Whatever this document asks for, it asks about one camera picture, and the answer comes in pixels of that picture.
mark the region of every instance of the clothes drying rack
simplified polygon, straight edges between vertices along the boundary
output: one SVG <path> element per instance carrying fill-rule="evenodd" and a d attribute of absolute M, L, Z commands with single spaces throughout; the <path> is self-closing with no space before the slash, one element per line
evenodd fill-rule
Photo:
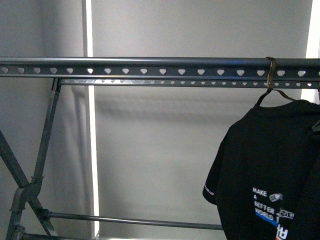
<path fill-rule="evenodd" d="M 221 225 L 110 218 L 51 212 L 38 200 L 55 110 L 63 85 L 201 88 L 277 88 L 320 90 L 320 59 L 278 58 L 272 78 L 268 58 L 195 57 L 0 57 L 0 77 L 53 79 L 51 97 L 31 182 L 0 131 L 0 156 L 18 188 L 14 194 L 6 240 L 71 239 L 58 236 L 50 219 L 101 221 L 177 228 L 222 230 Z M 29 203 L 47 235 L 28 234 L 20 225 Z"/>

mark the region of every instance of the heart-shaped hole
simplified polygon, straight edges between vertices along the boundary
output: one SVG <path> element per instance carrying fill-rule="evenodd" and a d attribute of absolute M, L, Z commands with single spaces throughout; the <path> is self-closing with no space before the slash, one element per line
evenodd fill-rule
<path fill-rule="evenodd" d="M 216 72 L 217 72 L 220 76 L 222 76 L 222 75 L 225 73 L 225 70 L 223 70 L 223 69 L 218 69 Z"/>
<path fill-rule="evenodd" d="M 140 72 L 141 72 L 143 75 L 145 75 L 145 74 L 148 72 L 148 70 L 145 69 L 145 68 L 142 68 L 142 69 L 140 69 Z"/>
<path fill-rule="evenodd" d="M 7 67 L 2 67 L 1 71 L 6 74 L 8 73 L 9 69 Z"/>
<path fill-rule="evenodd" d="M 106 74 L 110 74 L 110 73 L 111 73 L 111 69 L 110 69 L 110 68 L 105 68 L 105 69 L 104 69 L 104 72 L 105 72 Z"/>
<path fill-rule="evenodd" d="M 303 77 L 305 74 L 306 74 L 306 71 L 303 71 L 303 70 L 298 71 L 299 77 Z"/>
<path fill-rule="evenodd" d="M 128 73 L 129 73 L 129 69 L 128 69 L 128 68 L 123 68 L 123 69 L 122 69 L 122 72 L 123 72 L 124 74 L 128 74 Z"/>
<path fill-rule="evenodd" d="M 25 72 L 25 69 L 23 67 L 18 67 L 18 72 L 23 74 Z"/>
<path fill-rule="evenodd" d="M 197 72 L 198 72 L 199 75 L 202 76 L 206 71 L 204 69 L 198 69 Z"/>
<path fill-rule="evenodd" d="M 167 72 L 167 70 L 166 70 L 166 69 L 164 69 L 164 68 L 162 68 L 162 69 L 160 69 L 160 70 L 159 70 L 159 72 L 160 72 L 162 75 L 165 75 L 165 74 L 166 74 L 166 72 Z"/>
<path fill-rule="evenodd" d="M 244 70 L 237 70 L 236 73 L 241 77 L 243 74 L 245 74 Z"/>
<path fill-rule="evenodd" d="M 185 72 L 186 72 L 186 70 L 185 70 L 185 69 L 179 69 L 179 70 L 178 70 L 178 73 L 179 73 L 180 75 L 185 74 Z"/>
<path fill-rule="evenodd" d="M 72 73 L 74 72 L 74 69 L 71 68 L 71 67 L 68 67 L 68 68 L 66 69 L 66 71 L 67 71 L 69 74 L 72 74 Z"/>
<path fill-rule="evenodd" d="M 286 71 L 284 71 L 284 70 L 278 70 L 276 72 L 276 74 L 278 74 L 279 77 L 282 77 L 283 75 L 285 75 L 285 73 L 286 73 Z"/>
<path fill-rule="evenodd" d="M 39 74 L 41 72 L 41 69 L 39 67 L 35 67 L 33 69 L 33 71 L 36 73 L 36 74 Z"/>
<path fill-rule="evenodd" d="M 256 71 L 256 73 L 257 73 L 260 77 L 262 77 L 262 76 L 265 74 L 265 70 L 258 70 L 258 71 Z"/>
<path fill-rule="evenodd" d="M 57 73 L 57 69 L 55 67 L 51 67 L 50 68 L 50 72 L 52 72 L 53 74 L 56 74 Z"/>

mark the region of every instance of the t-shirt sleeve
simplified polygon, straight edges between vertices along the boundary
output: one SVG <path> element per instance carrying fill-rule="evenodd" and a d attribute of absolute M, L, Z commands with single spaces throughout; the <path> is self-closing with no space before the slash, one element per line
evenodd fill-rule
<path fill-rule="evenodd" d="M 288 240 L 320 239 L 320 154 L 304 187 Z"/>
<path fill-rule="evenodd" d="M 204 198 L 208 202 L 214 205 L 217 205 L 216 191 L 217 191 L 217 186 L 220 178 L 220 171 L 221 171 L 221 166 L 223 162 L 226 140 L 227 140 L 227 135 L 224 137 L 224 139 L 220 143 L 220 147 L 218 149 L 214 162 L 211 166 L 211 169 L 209 171 L 208 177 L 206 179 L 206 182 L 202 191 Z"/>

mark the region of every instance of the black t-shirt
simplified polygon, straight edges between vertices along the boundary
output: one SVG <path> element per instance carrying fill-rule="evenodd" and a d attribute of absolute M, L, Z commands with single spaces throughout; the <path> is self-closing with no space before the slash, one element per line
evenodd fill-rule
<path fill-rule="evenodd" d="M 228 240 L 320 239 L 320 106 L 255 105 L 232 125 L 203 196 Z"/>

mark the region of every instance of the graphic print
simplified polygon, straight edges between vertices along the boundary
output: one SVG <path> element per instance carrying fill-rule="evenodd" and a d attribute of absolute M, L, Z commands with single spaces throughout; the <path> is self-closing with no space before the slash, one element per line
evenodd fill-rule
<path fill-rule="evenodd" d="M 278 227 L 276 229 L 277 229 L 277 231 L 276 231 L 275 240 L 285 240 L 288 235 L 288 230 L 284 229 L 280 224 L 278 225 Z"/>
<path fill-rule="evenodd" d="M 283 198 L 283 195 L 281 193 L 275 193 L 269 196 L 269 199 L 271 202 L 282 200 L 282 198 Z"/>
<path fill-rule="evenodd" d="M 294 219 L 295 214 L 293 212 L 284 210 L 280 208 L 280 212 L 278 212 L 276 217 L 276 222 L 279 223 L 280 218 L 286 218 L 286 219 Z"/>

